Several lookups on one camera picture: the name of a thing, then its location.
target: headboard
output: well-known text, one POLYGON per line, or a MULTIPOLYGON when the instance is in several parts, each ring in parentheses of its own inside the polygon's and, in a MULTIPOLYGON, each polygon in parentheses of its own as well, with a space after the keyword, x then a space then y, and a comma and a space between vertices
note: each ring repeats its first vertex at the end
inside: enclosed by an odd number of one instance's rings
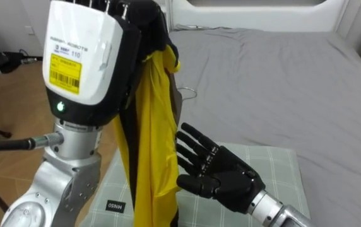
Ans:
POLYGON ((333 32, 349 0, 165 0, 169 26, 333 32))

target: robot forearm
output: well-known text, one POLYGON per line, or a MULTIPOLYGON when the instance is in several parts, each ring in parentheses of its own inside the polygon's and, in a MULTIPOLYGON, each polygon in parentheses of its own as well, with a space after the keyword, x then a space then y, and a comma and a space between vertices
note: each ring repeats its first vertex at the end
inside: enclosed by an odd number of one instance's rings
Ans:
POLYGON ((298 210, 284 205, 265 190, 251 202, 248 213, 265 227, 313 227, 298 210))
POLYGON ((101 130, 57 120, 54 131, 64 142, 45 148, 31 187, 8 209, 1 226, 74 226, 99 183, 101 130))

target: pillow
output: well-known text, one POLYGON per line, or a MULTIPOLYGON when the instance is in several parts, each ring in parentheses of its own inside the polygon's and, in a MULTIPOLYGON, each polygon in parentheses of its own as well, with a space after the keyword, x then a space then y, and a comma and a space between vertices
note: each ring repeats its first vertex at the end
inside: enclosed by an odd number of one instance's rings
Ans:
MULTIPOLYGON (((310 218, 294 151, 264 146, 218 144, 227 147, 253 167, 260 174, 270 194, 310 218)), ((185 173, 182 168, 179 168, 179 171, 185 173)), ((177 193, 177 202, 179 227, 261 226, 248 214, 229 211, 213 199, 200 198, 184 190, 177 193)), ((116 151, 81 226, 133 227, 131 194, 119 151, 116 151)))

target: yellow garment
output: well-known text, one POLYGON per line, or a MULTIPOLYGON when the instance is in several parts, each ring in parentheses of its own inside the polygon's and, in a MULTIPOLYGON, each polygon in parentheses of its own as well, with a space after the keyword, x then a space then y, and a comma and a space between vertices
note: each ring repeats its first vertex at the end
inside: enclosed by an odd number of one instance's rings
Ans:
MULTIPOLYGON (((177 126, 165 73, 165 69, 170 73, 178 70, 175 61, 169 46, 163 52, 155 51, 145 61, 136 91, 140 142, 134 227, 169 227, 177 212, 177 126)), ((114 119, 114 130, 129 181, 129 151, 119 116, 114 119)))

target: sticker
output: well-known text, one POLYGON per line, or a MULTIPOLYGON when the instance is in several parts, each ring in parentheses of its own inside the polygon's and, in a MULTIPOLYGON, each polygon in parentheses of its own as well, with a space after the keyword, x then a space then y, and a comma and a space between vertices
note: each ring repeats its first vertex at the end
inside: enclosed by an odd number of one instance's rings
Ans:
POLYGON ((124 208, 126 206, 125 202, 119 202, 119 201, 110 201, 108 200, 106 203, 106 211, 112 211, 112 212, 119 212, 124 213, 124 208))
POLYGON ((50 58, 50 83, 78 94, 80 92, 81 68, 82 65, 79 62, 52 54, 50 58))

